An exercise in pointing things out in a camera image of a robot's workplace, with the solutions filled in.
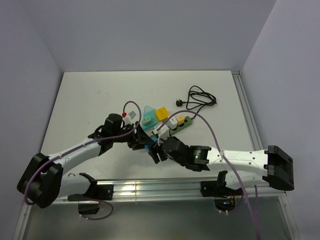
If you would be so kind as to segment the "green power strip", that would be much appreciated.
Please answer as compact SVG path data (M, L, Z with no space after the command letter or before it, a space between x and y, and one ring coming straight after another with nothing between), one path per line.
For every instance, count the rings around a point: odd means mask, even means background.
M192 123L193 120L189 116L178 115L170 118L165 125L169 128L170 134L174 135L191 126Z

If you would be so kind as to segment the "blue plug adapter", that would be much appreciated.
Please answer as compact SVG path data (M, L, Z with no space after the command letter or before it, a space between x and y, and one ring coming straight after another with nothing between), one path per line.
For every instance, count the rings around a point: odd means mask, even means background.
M148 143L148 144L146 144L146 145L144 146L144 148L146 149L146 151L147 151L148 153L151 152L151 147L152 147L153 145L157 145L157 144L158 144L158 139L157 139L156 137L152 137L151 140L153 141L153 143Z

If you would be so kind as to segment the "small orange plug adapter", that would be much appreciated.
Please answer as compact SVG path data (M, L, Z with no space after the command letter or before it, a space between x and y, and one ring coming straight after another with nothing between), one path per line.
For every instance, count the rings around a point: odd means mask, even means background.
M179 115L176 117L177 120L177 125L181 126L182 124L184 124L186 117L184 115Z

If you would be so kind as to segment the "white charger plug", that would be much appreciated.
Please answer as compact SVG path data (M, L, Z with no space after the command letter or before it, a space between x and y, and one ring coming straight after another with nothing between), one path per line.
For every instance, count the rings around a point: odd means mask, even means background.
M178 126L178 121L175 117L171 117L166 125L169 127L170 130L175 130Z

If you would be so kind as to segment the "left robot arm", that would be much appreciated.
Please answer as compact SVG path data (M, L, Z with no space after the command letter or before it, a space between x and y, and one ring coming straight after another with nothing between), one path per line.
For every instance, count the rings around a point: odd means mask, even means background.
M138 122L125 122L121 115L111 113L104 124L81 143L51 155L41 152L35 154L22 174L17 190L23 194L27 205L37 205L42 209L64 196L98 199L96 179L86 173L67 176L67 172L87 160L103 155L115 143L126 143L135 151L154 142Z

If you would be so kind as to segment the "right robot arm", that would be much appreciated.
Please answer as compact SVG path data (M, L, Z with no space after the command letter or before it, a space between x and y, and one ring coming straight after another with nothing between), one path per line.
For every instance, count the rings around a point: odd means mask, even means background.
M170 159L193 172L217 171L221 179L216 189L222 195L253 185L269 185L279 191L295 188L293 158L276 145L257 151L219 150L188 146L171 136L149 145L147 151L156 164Z

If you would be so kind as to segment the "teal triangular power strip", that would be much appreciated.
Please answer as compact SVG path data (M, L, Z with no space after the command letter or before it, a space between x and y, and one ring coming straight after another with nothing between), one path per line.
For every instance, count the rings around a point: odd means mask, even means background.
M141 127L143 130L149 130L158 124L158 120L156 118L156 109L146 105L144 107Z

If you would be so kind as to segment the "light green plug adapter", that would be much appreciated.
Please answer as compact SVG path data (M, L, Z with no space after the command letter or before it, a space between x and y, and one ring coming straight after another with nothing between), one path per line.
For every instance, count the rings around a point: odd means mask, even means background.
M144 126L146 126L146 125L150 124L152 121L153 120L152 120L152 118L150 116L146 116L146 117L143 118L142 123L143 123Z

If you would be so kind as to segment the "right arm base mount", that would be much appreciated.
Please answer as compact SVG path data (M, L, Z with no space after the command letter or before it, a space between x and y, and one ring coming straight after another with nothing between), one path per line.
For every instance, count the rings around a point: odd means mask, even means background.
M200 182L200 193L204 198L213 198L214 205L219 214L235 211L244 201L244 193L241 188L236 190L227 187L228 171L218 173L217 180L206 180Z

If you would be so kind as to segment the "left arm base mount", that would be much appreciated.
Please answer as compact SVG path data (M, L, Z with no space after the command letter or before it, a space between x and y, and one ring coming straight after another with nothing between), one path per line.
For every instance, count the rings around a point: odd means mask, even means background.
M109 202L113 198L113 184L95 184L90 186L84 194L72 194L67 197L68 202L78 202L78 213L80 217L98 221L110 217L114 211L114 206ZM102 207L107 205L110 211L105 216L95 217Z

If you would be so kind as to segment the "yellow cube socket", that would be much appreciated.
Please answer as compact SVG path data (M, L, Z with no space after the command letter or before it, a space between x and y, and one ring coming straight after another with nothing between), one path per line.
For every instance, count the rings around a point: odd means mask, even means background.
M155 110L155 117L158 122L166 121L169 117L169 112L166 107L161 107Z

